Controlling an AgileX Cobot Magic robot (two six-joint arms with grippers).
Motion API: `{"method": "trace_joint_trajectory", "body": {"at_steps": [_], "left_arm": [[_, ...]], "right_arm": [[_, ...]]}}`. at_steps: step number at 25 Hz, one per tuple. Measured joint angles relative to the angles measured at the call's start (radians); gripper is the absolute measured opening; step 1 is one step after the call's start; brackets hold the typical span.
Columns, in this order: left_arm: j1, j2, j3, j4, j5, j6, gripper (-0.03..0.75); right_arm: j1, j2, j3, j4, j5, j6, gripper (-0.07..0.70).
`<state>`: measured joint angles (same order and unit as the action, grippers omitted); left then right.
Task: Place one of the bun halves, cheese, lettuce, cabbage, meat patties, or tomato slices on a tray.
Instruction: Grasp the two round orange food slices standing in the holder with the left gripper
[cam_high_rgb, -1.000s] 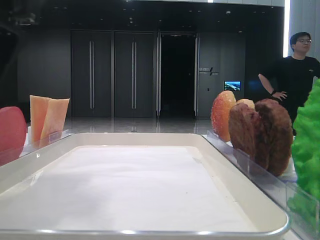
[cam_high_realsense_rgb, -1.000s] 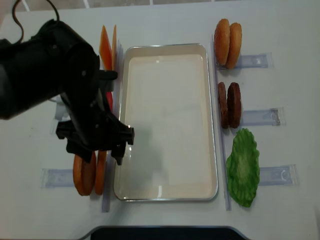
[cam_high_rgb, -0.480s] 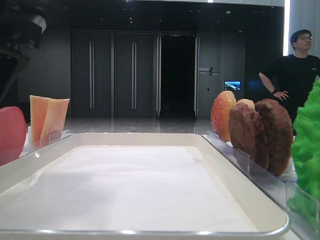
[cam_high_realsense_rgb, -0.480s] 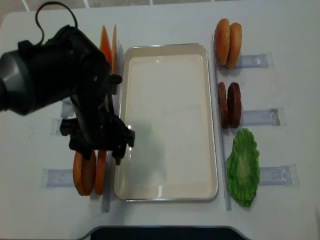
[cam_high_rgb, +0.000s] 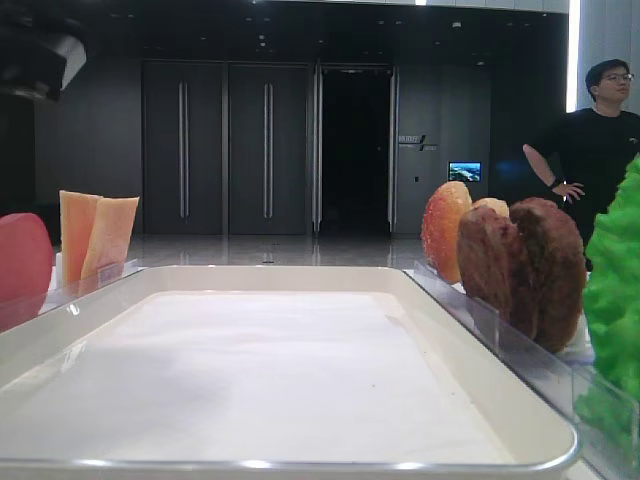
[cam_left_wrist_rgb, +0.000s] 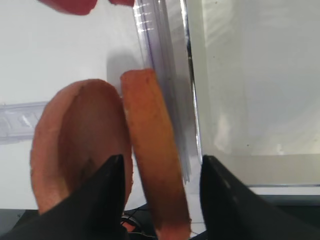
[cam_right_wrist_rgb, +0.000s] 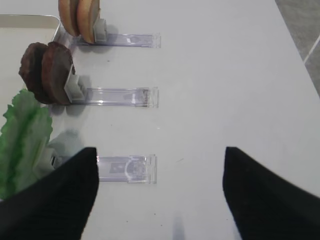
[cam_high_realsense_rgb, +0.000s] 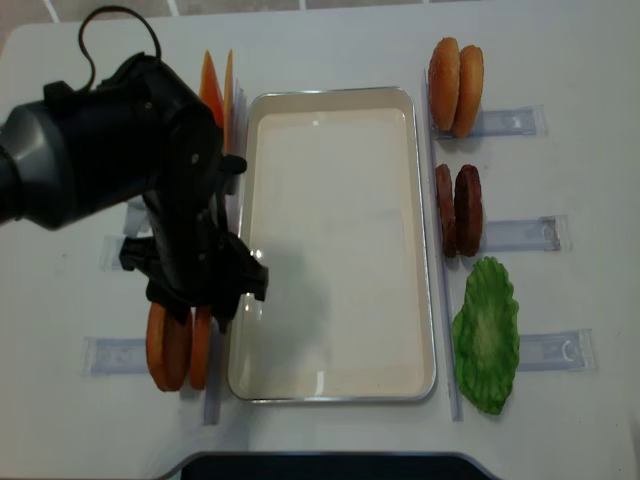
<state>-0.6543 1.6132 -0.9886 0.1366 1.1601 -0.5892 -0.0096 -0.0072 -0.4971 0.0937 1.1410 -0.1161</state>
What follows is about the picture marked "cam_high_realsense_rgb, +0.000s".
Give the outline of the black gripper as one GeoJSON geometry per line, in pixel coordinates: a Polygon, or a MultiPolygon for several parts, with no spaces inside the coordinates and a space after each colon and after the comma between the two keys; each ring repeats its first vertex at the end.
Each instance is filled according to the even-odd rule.
{"type": "Polygon", "coordinates": [[[138,270],[148,278],[147,299],[167,308],[179,322],[189,307],[210,306],[212,314],[214,275],[223,264],[236,275],[238,306],[245,294],[266,298],[268,268],[237,235],[228,233],[226,214],[213,206],[221,191],[218,181],[229,185],[231,175],[246,169],[246,160],[236,155],[224,155],[203,168],[178,166],[159,175],[143,194],[152,235],[126,239],[120,262],[125,270],[138,270]]]}

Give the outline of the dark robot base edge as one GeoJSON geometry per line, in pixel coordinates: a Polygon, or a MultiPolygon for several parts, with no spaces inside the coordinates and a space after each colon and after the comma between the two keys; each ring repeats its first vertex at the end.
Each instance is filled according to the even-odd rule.
{"type": "Polygon", "coordinates": [[[182,479],[493,479],[460,455],[415,453],[206,454],[182,479]]]}

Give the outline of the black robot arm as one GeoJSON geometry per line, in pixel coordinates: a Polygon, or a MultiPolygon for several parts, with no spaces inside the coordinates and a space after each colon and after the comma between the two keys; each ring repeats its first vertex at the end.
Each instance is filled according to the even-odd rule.
{"type": "Polygon", "coordinates": [[[127,271],[171,313],[207,306],[222,324],[269,274],[228,226],[224,198],[246,171],[211,110],[160,59],[139,53],[96,89],[64,82],[15,107],[1,130],[1,219],[57,230],[134,197],[152,233],[123,243],[127,271]]]}

